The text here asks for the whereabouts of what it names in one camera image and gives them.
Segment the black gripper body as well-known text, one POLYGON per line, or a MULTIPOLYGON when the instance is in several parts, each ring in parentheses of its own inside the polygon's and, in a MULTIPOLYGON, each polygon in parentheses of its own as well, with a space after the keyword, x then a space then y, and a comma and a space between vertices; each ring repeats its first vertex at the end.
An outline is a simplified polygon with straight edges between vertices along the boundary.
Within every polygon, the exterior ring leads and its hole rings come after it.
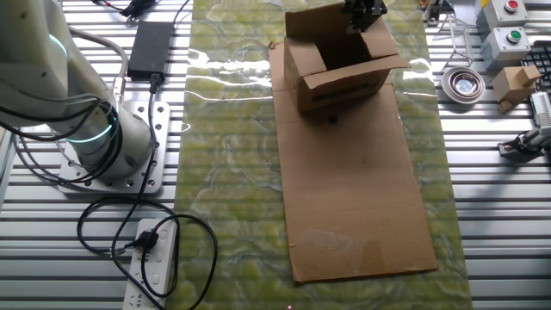
POLYGON ((378 17, 387 13, 387 6, 382 0, 345 0, 343 13, 355 19, 378 17))

